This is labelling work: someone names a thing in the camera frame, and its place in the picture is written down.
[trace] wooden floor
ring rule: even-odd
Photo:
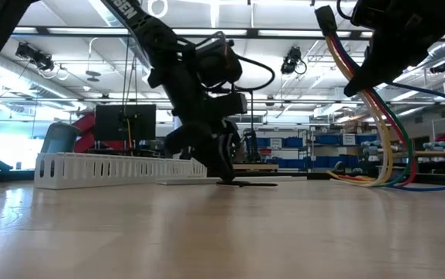
[[[445,192],[0,184],[0,279],[445,279]]]

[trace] wire bundle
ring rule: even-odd
[[[342,71],[343,75],[347,79],[351,79],[353,75],[355,74],[355,71],[358,71],[360,66],[355,63],[351,59],[351,57],[348,55],[348,53],[345,51],[343,46],[340,43],[340,39],[338,36],[334,33],[331,36],[326,37],[326,43],[328,45],[329,51],[333,55],[333,59],[335,60],[336,65],[338,68]],[[397,86],[399,88],[405,88],[413,91],[419,91],[435,96],[439,96],[442,98],[445,98],[444,93],[439,93],[436,91],[431,91],[427,89],[417,88],[413,86],[403,85],[403,84],[397,84],[394,82],[388,83],[393,86]],[[406,187],[406,185],[412,183],[414,181],[414,178],[416,177],[416,170],[417,170],[417,163],[416,158],[414,154],[414,149],[412,147],[412,141],[409,139],[408,133],[406,132],[404,126],[400,123],[399,119],[396,117],[396,114],[388,107],[388,105],[382,100],[381,96],[374,90],[374,89],[368,89],[364,90],[359,93],[359,96],[362,98],[364,103],[367,106],[367,109],[371,113],[372,117],[374,118],[376,125],[378,127],[378,132],[380,133],[382,146],[383,146],[383,168],[382,172],[380,173],[378,179],[376,181],[372,181],[368,178],[363,177],[346,177],[346,176],[340,176],[333,173],[331,174],[334,178],[338,179],[339,181],[345,181],[349,184],[355,184],[360,185],[364,187],[387,187],[387,188],[394,188],[399,190],[406,190],[406,191],[443,191],[445,190],[445,187],[437,187],[437,188],[411,188]],[[396,179],[386,184],[386,181],[389,180],[391,174],[392,174],[392,167],[393,167],[393,152],[390,147],[389,142],[389,135],[387,133],[387,129],[385,128],[385,122],[382,119],[380,111],[385,115],[387,121],[392,125],[394,128],[398,138],[402,142],[402,145],[404,148],[407,149],[409,153],[409,162],[405,166],[405,169],[401,175],[399,175]],[[409,178],[399,184],[400,181],[404,179],[404,177],[410,173]]]

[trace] blue cable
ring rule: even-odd
[[[348,55],[348,53],[343,48],[343,45],[341,44],[340,38],[338,37],[338,35],[334,34],[333,39],[335,41],[337,41],[338,52],[340,53],[341,57],[343,57],[344,59],[347,60],[346,63],[348,63],[355,71],[360,69],[360,66],[350,57],[350,55]],[[424,89],[424,88],[417,88],[414,86],[399,84],[396,82],[387,82],[386,84],[396,86],[398,88],[404,88],[404,89],[408,89],[408,90],[412,90],[412,91],[418,91],[418,92],[427,93],[427,94],[445,98],[445,94],[440,93],[438,91],[432,91],[432,90],[428,90],[428,89]],[[436,187],[436,188],[411,188],[411,187],[398,187],[398,186],[394,186],[393,184],[390,184],[390,183],[386,184],[385,186],[387,188],[404,190],[404,191],[419,191],[419,192],[422,192],[422,191],[445,191],[445,186],[444,187]]]

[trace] white cable tray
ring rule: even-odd
[[[40,153],[36,158],[35,188],[86,188],[197,177],[207,177],[207,169],[195,160]]]

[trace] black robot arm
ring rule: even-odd
[[[0,51],[31,3],[35,0],[0,0]],[[144,12],[137,0],[102,0],[130,31],[142,50],[141,61],[151,69],[152,88],[162,86],[183,126],[166,138],[170,153],[192,147],[192,156],[219,173],[234,178],[229,145],[236,130],[225,117],[247,112],[244,95],[232,93],[210,98],[207,88],[234,83],[242,69],[232,42],[216,33],[200,44],[179,38],[159,19]]]

